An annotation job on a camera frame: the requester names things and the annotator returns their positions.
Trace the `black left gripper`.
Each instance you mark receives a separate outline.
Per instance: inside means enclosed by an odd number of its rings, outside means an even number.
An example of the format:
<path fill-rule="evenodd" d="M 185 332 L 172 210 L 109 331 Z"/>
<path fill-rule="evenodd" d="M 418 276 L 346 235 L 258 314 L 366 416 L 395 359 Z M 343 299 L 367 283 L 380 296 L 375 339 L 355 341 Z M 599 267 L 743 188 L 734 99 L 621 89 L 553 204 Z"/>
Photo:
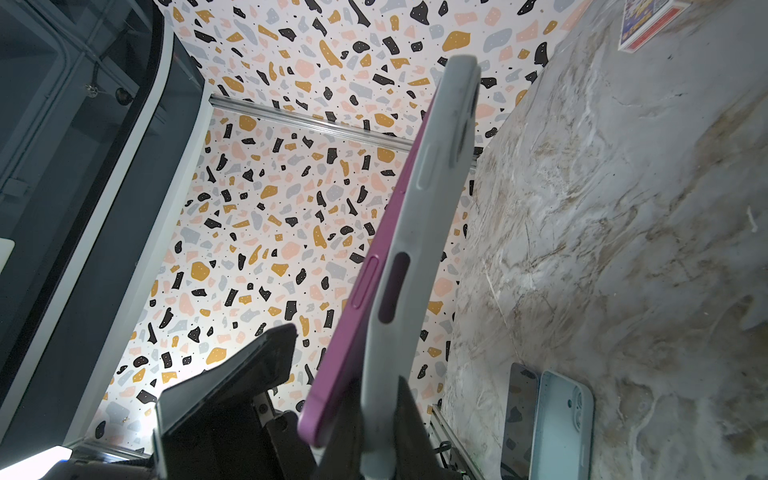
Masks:
<path fill-rule="evenodd" d="M 296 339 L 292 324 L 271 328 L 220 365 L 164 390 L 156 405 L 157 477 L 312 478 L 317 461 L 298 437 L 297 414 L 275 409 L 266 393 L 289 379 Z"/>

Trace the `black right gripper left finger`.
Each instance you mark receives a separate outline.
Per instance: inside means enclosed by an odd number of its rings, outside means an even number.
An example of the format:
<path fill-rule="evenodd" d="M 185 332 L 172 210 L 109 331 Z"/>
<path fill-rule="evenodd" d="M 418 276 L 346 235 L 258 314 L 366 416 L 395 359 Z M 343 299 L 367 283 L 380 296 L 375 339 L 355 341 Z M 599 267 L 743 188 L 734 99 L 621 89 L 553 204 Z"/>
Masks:
<path fill-rule="evenodd" d="M 363 447 L 360 384 L 352 383 L 339 406 L 331 438 L 312 479 L 357 480 Z"/>

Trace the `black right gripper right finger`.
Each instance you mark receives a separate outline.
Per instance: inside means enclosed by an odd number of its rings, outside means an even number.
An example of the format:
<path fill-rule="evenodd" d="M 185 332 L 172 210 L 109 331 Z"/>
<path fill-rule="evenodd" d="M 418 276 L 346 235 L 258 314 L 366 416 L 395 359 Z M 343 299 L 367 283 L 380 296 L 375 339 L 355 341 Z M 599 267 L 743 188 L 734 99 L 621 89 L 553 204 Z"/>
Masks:
<path fill-rule="evenodd" d="M 396 467 L 394 479 L 461 479 L 456 471 L 438 464 L 421 415 L 404 377 L 398 378 L 397 405 L 393 414 Z"/>

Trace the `purple phone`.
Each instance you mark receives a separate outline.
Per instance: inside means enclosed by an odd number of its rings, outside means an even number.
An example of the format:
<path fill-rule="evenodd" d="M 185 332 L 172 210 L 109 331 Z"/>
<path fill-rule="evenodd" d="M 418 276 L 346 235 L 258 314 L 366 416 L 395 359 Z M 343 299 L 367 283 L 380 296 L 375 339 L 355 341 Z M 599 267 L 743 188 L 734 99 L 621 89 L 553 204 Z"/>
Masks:
<path fill-rule="evenodd" d="M 340 402 L 350 383 L 361 376 L 370 309 L 429 117 L 423 118 L 299 416 L 298 435 L 312 447 L 327 444 Z"/>

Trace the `mint phone case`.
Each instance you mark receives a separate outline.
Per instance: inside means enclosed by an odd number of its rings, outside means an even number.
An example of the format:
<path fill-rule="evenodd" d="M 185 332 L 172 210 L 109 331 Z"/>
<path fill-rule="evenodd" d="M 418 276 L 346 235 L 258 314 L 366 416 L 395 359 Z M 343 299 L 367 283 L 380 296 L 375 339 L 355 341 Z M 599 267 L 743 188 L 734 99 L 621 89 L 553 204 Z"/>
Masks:
<path fill-rule="evenodd" d="M 587 480 L 594 397 L 584 384 L 551 370 L 540 377 L 531 450 L 531 480 Z"/>

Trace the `playing card box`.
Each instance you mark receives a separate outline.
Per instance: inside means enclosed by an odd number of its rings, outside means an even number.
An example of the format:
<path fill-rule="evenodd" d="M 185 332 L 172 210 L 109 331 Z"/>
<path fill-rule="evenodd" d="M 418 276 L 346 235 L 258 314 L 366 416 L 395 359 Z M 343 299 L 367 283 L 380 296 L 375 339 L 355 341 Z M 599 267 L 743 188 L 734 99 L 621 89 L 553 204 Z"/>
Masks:
<path fill-rule="evenodd" d="M 634 53 L 690 6 L 674 0 L 626 0 L 618 50 Z"/>

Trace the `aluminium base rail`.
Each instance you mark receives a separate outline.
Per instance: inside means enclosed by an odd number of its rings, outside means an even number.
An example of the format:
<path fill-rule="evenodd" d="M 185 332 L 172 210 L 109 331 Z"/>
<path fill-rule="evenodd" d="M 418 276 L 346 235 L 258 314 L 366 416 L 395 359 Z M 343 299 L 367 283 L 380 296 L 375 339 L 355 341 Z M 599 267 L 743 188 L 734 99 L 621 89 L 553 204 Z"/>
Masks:
<path fill-rule="evenodd" d="M 447 479 L 484 479 L 436 404 L 431 405 L 427 432 L 438 464 L 446 471 Z"/>

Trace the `left corner aluminium post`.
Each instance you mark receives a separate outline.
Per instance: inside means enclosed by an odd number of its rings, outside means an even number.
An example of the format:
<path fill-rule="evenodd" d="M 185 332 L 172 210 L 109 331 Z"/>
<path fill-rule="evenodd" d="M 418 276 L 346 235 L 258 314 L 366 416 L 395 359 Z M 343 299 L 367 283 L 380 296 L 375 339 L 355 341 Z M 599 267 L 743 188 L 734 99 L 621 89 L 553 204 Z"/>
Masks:
<path fill-rule="evenodd" d="M 213 107 L 224 111 L 250 115 L 257 117 L 258 119 L 269 120 L 286 126 L 313 130 L 326 136 L 377 145 L 393 150 L 409 151 L 415 144 L 414 140 L 409 140 L 407 138 L 393 137 L 385 135 L 384 133 L 359 129 L 342 123 L 315 119 L 276 108 L 268 108 L 245 100 L 237 100 L 231 97 L 212 94 L 209 102 Z"/>

